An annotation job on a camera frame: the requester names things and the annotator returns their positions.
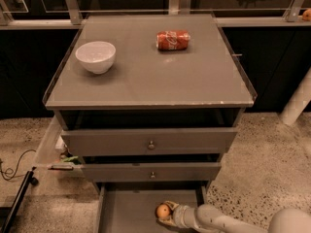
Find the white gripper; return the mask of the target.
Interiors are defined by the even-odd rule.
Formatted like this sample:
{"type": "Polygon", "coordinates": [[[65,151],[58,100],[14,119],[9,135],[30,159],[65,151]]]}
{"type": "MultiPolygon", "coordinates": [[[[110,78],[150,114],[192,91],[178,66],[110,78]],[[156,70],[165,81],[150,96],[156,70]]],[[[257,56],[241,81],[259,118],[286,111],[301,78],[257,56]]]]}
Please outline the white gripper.
{"type": "Polygon", "coordinates": [[[164,201],[164,204],[173,212],[173,218],[159,218],[158,221],[164,225],[180,228],[195,228],[197,226],[196,221],[196,208],[179,205],[173,201],[164,201]]]}

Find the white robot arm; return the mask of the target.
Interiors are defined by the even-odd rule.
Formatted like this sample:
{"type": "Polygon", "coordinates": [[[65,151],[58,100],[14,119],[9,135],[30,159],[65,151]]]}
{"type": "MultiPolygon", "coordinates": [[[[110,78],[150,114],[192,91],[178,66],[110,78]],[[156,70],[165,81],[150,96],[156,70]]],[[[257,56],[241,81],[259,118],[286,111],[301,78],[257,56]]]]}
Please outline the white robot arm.
{"type": "Polygon", "coordinates": [[[283,209],[275,214],[265,230],[226,216],[212,205],[197,208],[165,201],[155,209],[159,222],[199,233],[311,233],[311,216],[298,209],[283,209]]]}

